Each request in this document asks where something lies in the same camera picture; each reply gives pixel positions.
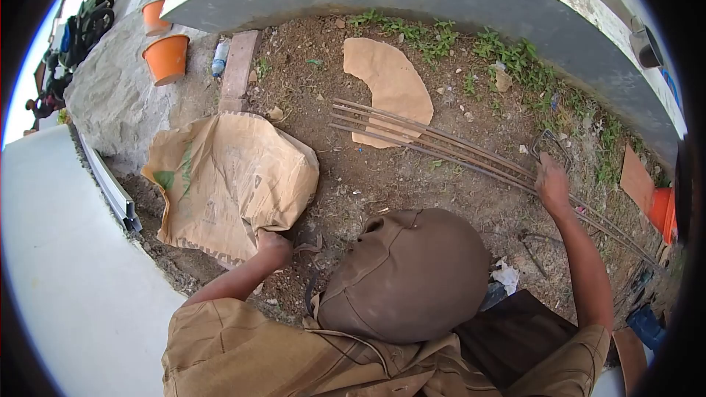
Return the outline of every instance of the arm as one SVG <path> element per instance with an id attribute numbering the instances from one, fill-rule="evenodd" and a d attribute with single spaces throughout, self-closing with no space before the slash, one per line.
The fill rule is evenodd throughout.
<path id="1" fill-rule="evenodd" d="M 292 243 L 275 232 L 258 231 L 258 252 L 250 260 L 210 281 L 186 300 L 182 307 L 191 304 L 234 297 L 246 300 L 260 283 L 286 267 L 292 260 Z"/>
<path id="2" fill-rule="evenodd" d="M 606 266 L 569 204 L 566 172 L 546 152 L 542 152 L 540 159 L 534 188 L 564 240 L 578 326 L 585 328 L 597 323 L 611 333 L 613 293 Z"/>

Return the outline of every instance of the plastic water bottle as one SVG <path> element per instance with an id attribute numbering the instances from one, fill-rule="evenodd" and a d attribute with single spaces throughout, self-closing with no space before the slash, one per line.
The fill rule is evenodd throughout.
<path id="1" fill-rule="evenodd" d="M 216 54 L 213 56 L 211 63 L 211 71 L 213 76 L 220 76 L 225 69 L 225 59 L 228 57 L 228 49 L 230 48 L 230 40 L 224 39 L 218 42 L 216 46 Z"/>

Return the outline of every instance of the metal rebar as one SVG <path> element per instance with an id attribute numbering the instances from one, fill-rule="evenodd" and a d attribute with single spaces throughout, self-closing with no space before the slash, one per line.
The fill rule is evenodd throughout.
<path id="1" fill-rule="evenodd" d="M 428 146 L 428 147 L 433 147 L 433 148 L 435 148 L 435 149 L 437 149 L 437 150 L 440 150 L 440 151 L 442 151 L 442 152 L 446 152 L 447 154 L 456 155 L 458 158 L 461 158 L 461 159 L 464 160 L 464 161 L 468 161 L 468 162 L 473 163 L 473 164 L 475 164 L 475 165 L 479 165 L 479 166 L 481 166 L 482 168 L 487 169 L 488 171 L 497 172 L 499 175 L 502 175 L 503 177 L 507 178 L 508 180 L 514 181 L 514 182 L 516 182 L 517 184 L 524 185 L 524 186 L 525 186 L 526 188 L 528 188 L 528 189 L 533 189 L 532 185 L 528 184 L 528 183 L 525 182 L 525 181 L 520 180 L 519 178 L 517 178 L 517 177 L 515 177 L 515 176 L 512 176 L 512 175 L 510 175 L 510 174 L 508 174 L 508 173 L 502 172 L 500 169 L 494 168 L 493 166 L 488 165 L 487 163 L 484 163 L 484 162 L 482 162 L 482 161 L 478 161 L 478 160 L 476 160 L 476 159 L 474 159 L 474 158 L 472 158 L 472 157 L 470 157 L 470 156 L 468 156 L 468 155 L 460 154 L 460 153 L 458 153 L 458 152 L 456 152 L 456 151 L 454 151 L 454 150 L 452 150 L 452 149 L 446 148 L 446 147 L 441 146 L 441 145 L 439 145 L 439 144 L 434 144 L 434 143 L 432 143 L 432 142 L 428 142 L 428 141 L 425 141 L 425 140 L 420 139 L 420 138 L 417 138 L 417 137 L 412 137 L 411 135 L 405 134 L 405 133 L 403 133 L 403 132 L 396 131 L 396 130 L 394 130 L 394 129 L 386 128 L 385 126 L 375 125 L 375 124 L 373 124 L 373 123 L 366 122 L 366 121 L 364 121 L 364 120 L 362 120 L 362 119 L 355 119 L 355 118 L 345 117 L 345 116 L 339 115 L 339 114 L 331 114 L 331 116 L 332 116 L 333 118 L 343 119 L 343 120 L 345 120 L 345 121 L 349 121 L 349 122 L 353 122 L 353 123 L 356 123 L 356 124 L 359 124 L 359 125 L 367 126 L 367 127 L 373 128 L 373 129 L 381 130 L 381 131 L 387 132 L 387 133 L 389 133 L 389 134 L 395 135 L 395 136 L 397 136 L 397 137 L 402 137 L 402 138 L 405 138 L 405 139 L 409 139 L 411 142 L 416 142 L 416 143 L 423 144 L 423 145 Z"/>
<path id="2" fill-rule="evenodd" d="M 438 137 L 441 137 L 439 139 L 443 139 L 444 141 L 450 140 L 451 142 L 454 142 L 457 144 L 462 144 L 462 146 L 459 146 L 459 147 L 465 146 L 463 148 L 466 150 L 470 150 L 476 154 L 482 155 L 490 160 L 493 160 L 496 163 L 505 165 L 507 168 L 510 168 L 516 172 L 522 173 L 523 175 L 525 175 L 529 178 L 534 177 L 531 172 L 529 172 L 527 169 L 525 169 L 521 165 L 517 165 L 516 163 L 513 163 L 512 161 L 508 160 L 507 158 L 500 156 L 498 154 L 494 154 L 493 152 L 489 151 L 488 149 L 485 149 L 482 146 L 479 146 L 478 144 L 469 142 L 469 141 L 467 141 L 465 139 L 461 139 L 459 137 L 455 137 L 452 134 L 449 134 L 448 132 L 445 132 L 441 129 L 432 128 L 431 126 L 424 125 L 418 121 L 414 121 L 413 119 L 405 118 L 405 117 L 402 117 L 401 115 L 397 115 L 392 112 L 388 112 L 386 110 L 373 108 L 372 106 L 366 106 L 366 105 L 354 103 L 352 101 L 343 100 L 343 99 L 333 99 L 333 101 L 335 101 L 336 103 L 341 103 L 341 104 L 345 104 L 348 106 L 352 106 L 354 108 L 368 110 L 369 112 L 374 112 L 375 114 L 384 115 L 387 118 L 395 119 L 401 123 L 409 125 L 410 126 L 409 129 L 416 130 L 417 132 L 421 132 L 423 134 L 426 133 L 427 135 L 429 135 L 431 137 L 438 136 Z M 341 109 L 340 106 L 334 105 L 334 107 L 336 107 L 337 109 Z"/>
<path id="3" fill-rule="evenodd" d="M 428 149 L 424 149 L 424 148 L 422 148 L 422 147 L 415 146 L 415 145 L 413 145 L 413 144 L 405 143 L 405 142 L 402 142 L 402 141 L 400 141 L 400 140 L 398 140 L 398 139 L 395 139 L 395 138 L 390 138 L 390 137 L 385 137 L 385 136 L 383 136 L 383 135 L 378 135 L 378 134 L 375 134 L 375 133 L 373 133 L 373 132 L 366 132 L 366 131 L 364 131 L 364 130 L 360 130 L 360 129 L 356 129 L 356 128 L 350 128 L 350 127 L 348 127 L 348 126 L 337 125 L 337 124 L 335 124 L 335 123 L 329 123 L 328 125 L 329 125 L 331 128 L 336 128 L 336 129 L 345 130 L 345 131 L 347 131 L 347 132 L 351 132 L 351 133 L 356 133 L 356 134 L 364 135 L 364 136 L 366 136 L 366 137 L 377 138 L 377 139 L 383 140 L 383 141 L 385 141 L 385 142 L 390 142 L 390 143 L 392 143 L 392 144 L 396 144 L 396 145 L 399 145 L 399 146 L 408 147 L 409 149 L 412 149 L 412 150 L 421 152 L 421 153 L 423 153 L 423 154 L 435 156 L 435 157 L 437 157 L 437 158 L 440 158 L 440 159 L 443 159 L 443 160 L 446 160 L 446 161 L 450 161 L 450 162 L 452 162 L 452 163 L 456 163 L 456 164 L 461 165 L 461 166 L 463 166 L 463 167 L 465 167 L 465 168 L 472 169 L 473 171 L 476 171 L 476 172 L 481 172 L 482 174 L 488 175 L 488 176 L 491 177 L 491 178 L 495 178 L 495 179 L 498 180 L 498 181 L 501 181 L 501 182 L 504 182 L 504 183 L 506 183 L 506 184 L 508 184 L 508 185 L 514 186 L 514 187 L 516 187 L 516 188 L 518 188 L 518 189 L 520 189 L 520 190 L 523 190 L 524 192 L 527 192 L 527 193 L 529 193 L 529 194 L 533 194 L 533 195 L 536 196 L 536 197 L 539 196 L 535 190 L 529 189 L 529 188 L 526 187 L 525 185 L 517 184 L 516 182 L 514 182 L 514 181 L 512 181 L 512 180 L 508 180 L 507 178 L 505 178 L 505 177 L 503 177 L 503 176 L 500 176 L 500 175 L 498 175 L 498 174 L 496 174 L 496 173 L 493 173 L 492 171 L 488 171 L 488 170 L 486 170 L 485 168 L 480 168 L 480 167 L 477 167 L 477 166 L 475 166 L 475 165 L 469 164 L 469 163 L 467 163 L 467 162 L 465 162 L 465 161 L 457 160 L 456 158 L 453 158 L 453 157 L 451 157 L 451 156 L 448 156 L 448 155 L 445 155 L 445 154 L 439 154 L 438 152 L 430 151 L 430 150 L 428 150 Z M 576 210 L 574 210 L 574 213 L 576 214 L 576 216 L 577 216 L 581 221 L 584 221 L 584 222 L 586 222 L 586 223 L 589 224 L 589 225 L 593 225 L 595 228 L 599 229 L 601 232 L 603 232 L 603 233 L 605 233 L 606 235 L 608 235 L 609 237 L 613 238 L 617 243 L 622 244 L 624 247 L 626 247 L 626 248 L 628 248 L 628 249 L 631 249 L 634 253 L 636 253 L 636 254 L 640 257 L 640 259 L 642 259 L 643 261 L 645 261 L 646 263 L 648 263 L 653 269 L 655 269 L 655 270 L 658 271 L 659 273 L 666 274 L 666 270 L 663 269 L 662 266 L 660 266 L 659 264 L 657 264 L 655 261 L 653 261 L 652 258 L 648 255 L 648 253 L 647 253 L 646 251 L 644 251 L 641 247 L 635 248 L 635 247 L 633 247 L 632 245 L 629 245 L 628 243 L 625 243 L 625 242 L 622 241 L 620 238 L 618 238 L 618 237 L 615 236 L 613 233 L 611 233 L 608 229 L 606 229 L 603 225 L 598 224 L 595 220 L 589 218 L 588 216 L 584 215 L 583 213 L 578 212 L 578 211 L 576 211 Z"/>
<path id="4" fill-rule="evenodd" d="M 377 109 L 377 108 L 372 108 L 371 106 L 361 105 L 361 104 L 354 103 L 352 101 L 343 100 L 343 99 L 333 99 L 333 101 L 336 101 L 337 103 L 341 103 L 341 104 L 345 104 L 345 105 L 350 105 L 355 108 L 361 108 L 364 110 L 368 110 L 370 112 L 354 110 L 354 109 L 346 108 L 346 107 L 340 106 L 340 105 L 333 105 L 333 107 L 336 109 L 344 110 L 344 111 L 355 113 L 358 115 L 368 116 L 368 117 L 375 118 L 375 119 L 379 119 L 380 121 L 389 122 L 391 124 L 398 125 L 402 128 L 411 129 L 411 130 L 414 130 L 415 132 L 420 132 L 421 134 L 440 139 L 440 140 L 445 141 L 445 142 L 452 144 L 454 146 L 457 146 L 462 149 L 469 150 L 475 154 L 481 155 L 484 158 L 488 158 L 489 160 L 491 160 L 495 163 L 504 165 L 507 168 L 512 169 L 516 172 L 522 173 L 524 176 L 527 176 L 528 178 L 530 178 L 530 180 L 533 182 L 536 180 L 536 176 L 534 176 L 531 172 L 529 172 L 527 169 L 523 168 L 522 166 L 519 166 L 519 165 L 513 163 L 512 161 L 508 160 L 507 158 L 504 158 L 503 156 L 494 154 L 493 152 L 490 152 L 488 149 L 485 149 L 477 144 L 474 144 L 474 143 L 468 142 L 466 140 L 454 137 L 453 135 L 448 134 L 447 132 L 445 132 L 443 130 L 432 128 L 431 126 L 423 125 L 423 124 L 416 122 L 412 119 L 402 117 L 401 115 L 393 114 L 392 112 L 387 112 L 385 110 L 381 110 L 381 109 Z M 378 125 L 373 125 L 372 127 L 376 128 L 376 129 L 381 128 L 381 126 L 378 126 Z M 499 173 L 502 173 L 503 175 L 507 176 L 507 173 L 502 172 L 497 168 L 493 168 L 492 166 L 486 166 L 486 167 L 489 167 L 491 169 L 491 171 L 493 171 L 493 172 L 499 172 Z M 572 194 L 569 194 L 569 198 L 571 198 L 571 200 L 574 201 L 576 204 L 586 208 L 589 213 L 594 214 L 601 221 L 604 221 L 606 224 L 608 224 L 610 227 L 612 227 L 614 230 L 616 230 L 621 236 L 623 236 L 626 240 L 628 240 L 628 242 L 630 244 L 626 244 L 622 240 L 617 240 L 618 242 L 622 243 L 626 247 L 634 247 L 634 249 L 637 250 L 640 254 L 647 257 L 650 262 L 656 262 L 652 259 L 652 257 L 649 256 L 649 254 L 646 251 L 644 251 L 640 247 L 640 245 L 638 243 L 636 243 L 631 238 L 630 235 L 628 235 L 620 227 L 615 225 L 605 215 L 600 214 L 594 208 L 591 208 L 586 202 L 582 201 L 580 198 L 578 198 Z"/>

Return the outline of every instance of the motorcycle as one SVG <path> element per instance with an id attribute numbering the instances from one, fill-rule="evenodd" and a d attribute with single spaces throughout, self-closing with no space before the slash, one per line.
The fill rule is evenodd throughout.
<path id="1" fill-rule="evenodd" d="M 68 71 L 85 60 L 88 53 L 115 22 L 115 0 L 84 0 L 75 16 L 66 21 L 58 61 Z"/>

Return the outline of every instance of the orange bucket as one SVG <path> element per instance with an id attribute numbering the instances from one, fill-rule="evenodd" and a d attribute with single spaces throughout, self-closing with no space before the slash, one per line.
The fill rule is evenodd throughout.
<path id="1" fill-rule="evenodd" d="M 170 22 L 160 19 L 164 0 L 155 0 L 142 7 L 142 17 L 145 19 L 145 34 L 147 37 L 161 36 L 172 28 Z"/>
<path id="2" fill-rule="evenodd" d="M 172 84 L 186 74 L 186 47 L 189 37 L 174 34 L 155 40 L 142 52 L 152 72 L 155 86 Z"/>
<path id="3" fill-rule="evenodd" d="M 674 188 L 665 187 L 652 192 L 652 207 L 649 208 L 648 218 L 662 234 L 664 241 L 671 244 L 671 232 L 676 225 Z"/>

